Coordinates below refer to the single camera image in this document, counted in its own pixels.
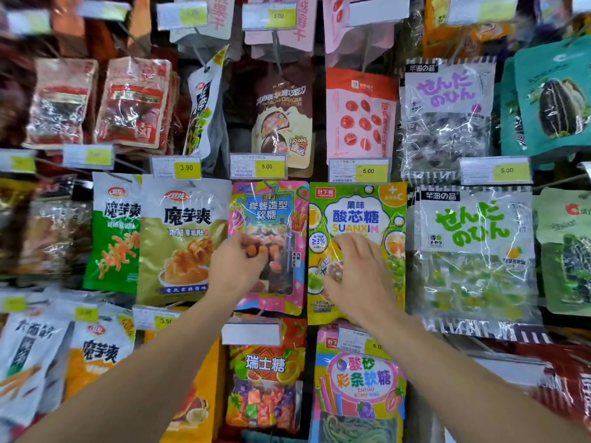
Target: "hand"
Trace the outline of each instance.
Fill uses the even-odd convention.
[[[324,277],[330,301],[364,328],[389,305],[396,305],[392,278],[379,245],[358,233],[335,238],[343,254],[343,281]]]
[[[214,291],[216,297],[228,298],[232,307],[254,287],[269,261],[269,253],[264,245],[259,248],[257,256],[247,257],[247,246],[258,242],[246,234],[236,233],[211,255],[209,290]]]

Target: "left hand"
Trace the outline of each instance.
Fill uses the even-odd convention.
[[[269,261],[269,253],[264,245],[261,245],[257,256],[247,257],[247,246],[257,243],[255,238],[236,233],[211,255],[209,290],[216,297],[227,298],[232,307],[254,287]]]

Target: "forearm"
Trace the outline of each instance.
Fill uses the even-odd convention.
[[[392,304],[368,331],[459,443],[588,442],[587,434],[454,350]]]
[[[215,292],[27,431],[18,443],[157,442],[232,308]]]

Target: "right hand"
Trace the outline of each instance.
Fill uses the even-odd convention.
[[[343,281],[324,277],[324,288],[335,305],[362,327],[369,327],[377,313],[396,305],[392,278],[384,263],[382,249],[358,233],[335,238],[343,254]]]

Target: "person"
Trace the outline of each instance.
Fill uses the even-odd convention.
[[[157,442],[222,326],[267,264],[266,254],[247,257],[246,246],[254,242],[242,234],[223,242],[211,258],[209,290],[201,301],[17,442]],[[458,443],[588,443],[583,428],[401,311],[378,245],[359,234],[337,236],[336,242],[344,271],[341,283],[324,280],[331,301],[377,339]]]

